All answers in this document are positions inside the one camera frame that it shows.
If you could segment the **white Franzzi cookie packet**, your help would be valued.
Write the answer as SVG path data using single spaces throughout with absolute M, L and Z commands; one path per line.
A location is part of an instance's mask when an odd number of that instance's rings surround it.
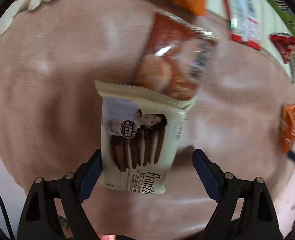
M 180 101 L 146 88 L 97 80 L 102 97 L 102 184 L 118 191 L 163 194 L 187 112 Z

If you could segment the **red triangular snack packet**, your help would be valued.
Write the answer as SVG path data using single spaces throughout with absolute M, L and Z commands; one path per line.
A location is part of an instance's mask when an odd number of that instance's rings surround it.
M 289 63 L 295 53 L 295 37 L 287 33 L 270 34 L 270 41 L 279 51 L 284 63 Z

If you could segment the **red white stick packet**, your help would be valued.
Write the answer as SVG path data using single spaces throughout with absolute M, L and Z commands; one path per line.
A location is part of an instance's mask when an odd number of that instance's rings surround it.
M 231 39 L 255 50 L 261 50 L 257 12 L 252 0 L 224 0 Z

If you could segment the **small brown bread packet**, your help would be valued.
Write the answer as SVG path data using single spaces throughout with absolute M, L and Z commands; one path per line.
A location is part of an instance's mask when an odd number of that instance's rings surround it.
M 218 40 L 171 12 L 156 12 L 134 85 L 180 101 L 192 99 Z

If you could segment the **cat print blanket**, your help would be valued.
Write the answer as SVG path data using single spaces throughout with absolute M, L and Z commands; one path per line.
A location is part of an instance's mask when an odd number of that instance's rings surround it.
M 0 157 L 9 174 L 29 191 L 36 178 L 60 179 L 101 150 L 95 82 L 136 86 L 155 13 L 168 11 L 219 40 L 184 120 L 166 191 L 112 190 L 101 174 L 82 205 L 91 226 L 134 239 L 202 231 L 216 202 L 193 167 L 197 149 L 237 178 L 262 177 L 277 198 L 295 168 L 280 145 L 282 107 L 295 103 L 295 85 L 268 38 L 285 24 L 269 3 L 252 1 L 261 50 L 231 40 L 224 0 L 206 0 L 203 16 L 167 0 L 15 0 L 0 18 Z

